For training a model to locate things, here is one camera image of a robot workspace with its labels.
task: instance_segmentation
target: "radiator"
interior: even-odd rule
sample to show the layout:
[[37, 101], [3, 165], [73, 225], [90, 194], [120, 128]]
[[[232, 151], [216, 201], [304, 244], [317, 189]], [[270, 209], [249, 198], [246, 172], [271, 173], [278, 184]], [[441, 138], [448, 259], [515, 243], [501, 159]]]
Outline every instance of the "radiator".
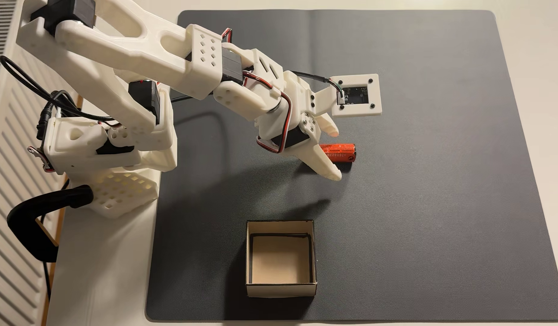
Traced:
[[[0, 55], [20, 65], [48, 92], [75, 92], [55, 72], [15, 44], [22, 1], [0, 0]], [[63, 179], [42, 170], [26, 147], [37, 147], [36, 124], [45, 100], [27, 90], [0, 66], [0, 325], [40, 325], [46, 298], [42, 263], [21, 245], [6, 217], [17, 204], [60, 189]], [[45, 227], [55, 236], [58, 212]]]

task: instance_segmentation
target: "cutting mat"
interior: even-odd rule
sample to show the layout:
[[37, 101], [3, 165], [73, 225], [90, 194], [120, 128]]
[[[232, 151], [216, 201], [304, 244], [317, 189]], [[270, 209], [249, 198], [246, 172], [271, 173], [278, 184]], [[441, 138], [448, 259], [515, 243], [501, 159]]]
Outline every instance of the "cutting mat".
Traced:
[[[326, 180], [213, 99], [174, 105], [147, 316], [558, 321], [558, 272], [488, 11], [184, 11], [285, 70], [376, 72], [383, 115], [336, 120], [358, 158]], [[245, 222], [313, 219], [314, 298], [248, 298]]]

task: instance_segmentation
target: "white table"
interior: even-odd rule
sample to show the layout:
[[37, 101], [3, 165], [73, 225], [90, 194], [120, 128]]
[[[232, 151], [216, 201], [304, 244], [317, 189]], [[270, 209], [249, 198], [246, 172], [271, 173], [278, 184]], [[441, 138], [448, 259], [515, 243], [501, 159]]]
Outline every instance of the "white table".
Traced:
[[[185, 9], [492, 11], [500, 31], [558, 265], [558, 0], [533, 0], [528, 4], [525, 2], [527, 1], [138, 0], [146, 10], [174, 22]], [[158, 173], [151, 177], [159, 181]], [[102, 218], [86, 209], [66, 211], [53, 283], [52, 304], [48, 314], [49, 326], [153, 324], [145, 316], [145, 296], [155, 212], [155, 202], [116, 220]], [[250, 324], [293, 325], [294, 322]]]

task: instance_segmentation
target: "battery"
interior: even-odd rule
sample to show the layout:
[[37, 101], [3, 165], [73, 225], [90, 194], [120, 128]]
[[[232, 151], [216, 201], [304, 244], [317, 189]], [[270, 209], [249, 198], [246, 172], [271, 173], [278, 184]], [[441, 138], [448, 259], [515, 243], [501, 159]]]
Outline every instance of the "battery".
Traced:
[[355, 144], [319, 144], [333, 163], [354, 162]]

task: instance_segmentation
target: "cardboard box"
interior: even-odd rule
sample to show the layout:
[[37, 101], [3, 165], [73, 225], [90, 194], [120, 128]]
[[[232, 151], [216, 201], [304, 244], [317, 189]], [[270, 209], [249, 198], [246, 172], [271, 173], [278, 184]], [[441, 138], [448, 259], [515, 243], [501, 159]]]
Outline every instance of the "cardboard box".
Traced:
[[248, 221], [246, 293], [258, 298], [314, 296], [313, 221]]

